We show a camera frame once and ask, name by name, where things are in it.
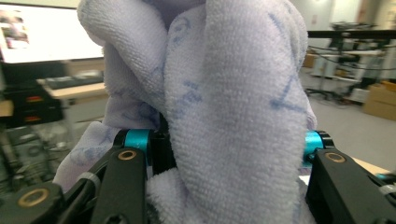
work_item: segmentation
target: towel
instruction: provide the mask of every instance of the towel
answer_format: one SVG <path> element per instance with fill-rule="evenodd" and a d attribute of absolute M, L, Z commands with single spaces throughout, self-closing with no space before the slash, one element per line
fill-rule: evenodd
<path fill-rule="evenodd" d="M 120 129 L 157 129 L 162 113 L 177 168 L 148 180 L 152 223 L 313 222 L 298 168 L 316 118 L 293 4 L 82 0 L 78 18 L 104 45 L 109 100 L 58 168 L 64 191 Z"/>

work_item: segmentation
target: floor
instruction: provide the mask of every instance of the floor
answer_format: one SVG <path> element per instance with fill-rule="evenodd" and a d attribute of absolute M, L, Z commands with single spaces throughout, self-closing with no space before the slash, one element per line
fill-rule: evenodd
<path fill-rule="evenodd" d="M 302 69 L 304 88 L 317 88 L 320 78 Z M 342 91 L 351 83 L 331 79 L 323 81 L 323 89 Z M 338 150 L 384 169 L 396 170 L 396 121 L 381 119 L 362 112 L 361 105 L 339 105 L 324 100 L 319 94 L 309 97 L 318 119 L 318 130 L 327 132 Z"/>

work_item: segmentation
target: white desk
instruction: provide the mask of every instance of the white desk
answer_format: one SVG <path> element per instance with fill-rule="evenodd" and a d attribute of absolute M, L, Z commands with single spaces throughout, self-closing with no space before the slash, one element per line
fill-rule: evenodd
<path fill-rule="evenodd" d="M 38 80 L 54 99 L 62 102 L 67 131 L 73 144 L 78 142 L 74 131 L 76 122 L 102 118 L 105 114 L 108 95 L 104 83 L 52 90 L 43 80 Z"/>
<path fill-rule="evenodd" d="M 370 163 L 368 163 L 368 162 L 366 162 L 366 161 L 361 161 L 361 160 L 358 160 L 358 159 L 356 159 L 356 158 L 353 158 L 353 160 L 354 160 L 357 164 L 359 164 L 361 167 L 363 167 L 364 169 L 366 169 L 368 172 L 372 173 L 373 175 L 389 173 L 389 170 L 382 169 L 381 167 L 372 165 L 372 164 L 370 164 Z"/>

